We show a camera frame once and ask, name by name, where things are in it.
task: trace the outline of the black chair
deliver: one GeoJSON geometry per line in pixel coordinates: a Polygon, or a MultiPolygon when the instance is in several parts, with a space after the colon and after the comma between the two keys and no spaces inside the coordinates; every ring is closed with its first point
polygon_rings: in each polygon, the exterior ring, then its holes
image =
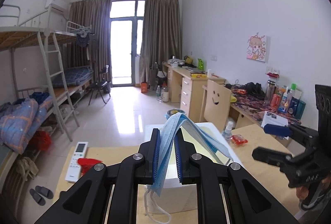
{"type": "Polygon", "coordinates": [[[107,87],[108,81],[106,81],[106,79],[105,79],[105,75],[108,73],[108,68],[109,68],[109,65],[106,65],[105,68],[103,68],[99,72],[97,82],[92,83],[87,87],[87,89],[92,90],[90,101],[88,102],[88,105],[90,105],[94,90],[98,90],[97,94],[95,95],[95,98],[97,98],[98,93],[100,93],[100,95],[102,97],[102,100],[104,101],[105,104],[108,103],[108,101],[110,100],[110,92],[109,92],[108,87],[107,87]],[[101,89],[103,89],[104,87],[107,89],[107,92],[109,94],[109,99],[108,99],[107,102],[105,102],[105,99],[103,99],[103,96],[102,96],[102,93],[101,93],[101,89]]]}

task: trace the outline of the bunk bed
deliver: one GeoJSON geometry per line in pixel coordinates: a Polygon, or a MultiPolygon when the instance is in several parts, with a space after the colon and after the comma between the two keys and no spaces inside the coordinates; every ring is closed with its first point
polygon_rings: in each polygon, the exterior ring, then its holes
{"type": "MultiPolygon", "coordinates": [[[[71,43],[76,40],[77,34],[88,33],[91,30],[91,27],[84,27],[76,23],[70,22],[64,16],[64,13],[58,10],[56,7],[49,5],[47,10],[44,10],[35,16],[25,20],[22,23],[19,23],[20,8],[15,5],[3,5],[10,8],[17,8],[18,15],[0,15],[0,17],[13,17],[17,18],[17,25],[15,26],[5,26],[0,27],[0,51],[9,50],[11,53],[11,72],[13,85],[15,89],[16,98],[26,98],[31,95],[33,92],[48,92],[53,100],[52,107],[47,111],[46,119],[54,114],[57,120],[57,127],[61,130],[61,133],[66,133],[68,139],[72,141],[70,134],[66,128],[66,120],[73,115],[77,126],[79,127],[79,122],[75,115],[73,104],[70,96],[79,90],[82,87],[85,87],[92,80],[92,74],[88,76],[80,85],[75,85],[68,87],[65,78],[65,72],[63,69],[61,50],[59,45],[71,43]],[[67,31],[56,31],[50,29],[50,17],[51,13],[56,12],[61,14],[65,20],[67,20],[67,31]],[[47,27],[40,28],[41,25],[41,15],[47,13],[47,27]],[[38,20],[38,27],[32,27],[33,24],[38,20]],[[49,46],[54,45],[55,50],[49,50],[49,46]],[[15,57],[14,53],[17,48],[39,46],[41,54],[43,57],[44,68],[46,72],[47,85],[41,85],[38,87],[27,88],[27,89],[18,89],[16,74],[15,74],[15,57]],[[48,58],[50,53],[55,53],[58,55],[60,71],[55,74],[50,74],[48,58]],[[54,88],[52,84],[52,78],[60,76],[63,82],[63,87],[54,88]],[[63,118],[59,109],[59,105],[65,101],[68,101],[71,111],[70,113],[63,118]]],[[[29,157],[35,161],[40,151],[29,152],[29,157]]],[[[4,196],[9,196],[14,204],[11,205],[11,208],[14,209],[14,214],[17,216],[18,205],[20,200],[20,195],[24,186],[24,182],[28,179],[28,173],[26,176],[21,176],[15,170],[14,162],[17,159],[19,154],[14,152],[5,145],[0,146],[0,192],[4,196]]]]}

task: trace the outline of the hand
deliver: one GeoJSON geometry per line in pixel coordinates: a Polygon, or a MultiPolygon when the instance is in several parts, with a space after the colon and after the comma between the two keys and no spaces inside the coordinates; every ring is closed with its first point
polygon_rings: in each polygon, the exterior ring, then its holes
{"type": "MultiPolygon", "coordinates": [[[[322,180],[323,188],[327,189],[331,183],[331,174],[329,174],[326,178],[322,180]]],[[[300,200],[304,200],[308,197],[309,190],[306,186],[297,187],[297,197],[300,200]]]]}

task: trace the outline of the yellow box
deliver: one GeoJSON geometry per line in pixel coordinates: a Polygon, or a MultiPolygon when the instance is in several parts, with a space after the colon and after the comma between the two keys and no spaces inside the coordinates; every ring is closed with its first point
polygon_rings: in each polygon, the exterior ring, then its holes
{"type": "Polygon", "coordinates": [[[195,74],[195,73],[191,73],[191,77],[193,77],[193,78],[206,78],[207,75],[206,74],[195,74]]]}

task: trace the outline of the power outlet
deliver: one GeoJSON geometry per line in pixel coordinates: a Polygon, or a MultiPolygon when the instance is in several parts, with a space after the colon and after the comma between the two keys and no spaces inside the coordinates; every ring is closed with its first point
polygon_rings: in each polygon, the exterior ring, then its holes
{"type": "Polygon", "coordinates": [[[279,69],[276,69],[276,68],[272,68],[272,70],[271,70],[271,71],[272,71],[272,73],[273,73],[273,74],[275,74],[275,73],[279,74],[279,69]]]}
{"type": "Polygon", "coordinates": [[[272,67],[271,66],[267,66],[267,68],[265,69],[265,74],[268,73],[272,73],[272,67]]]}

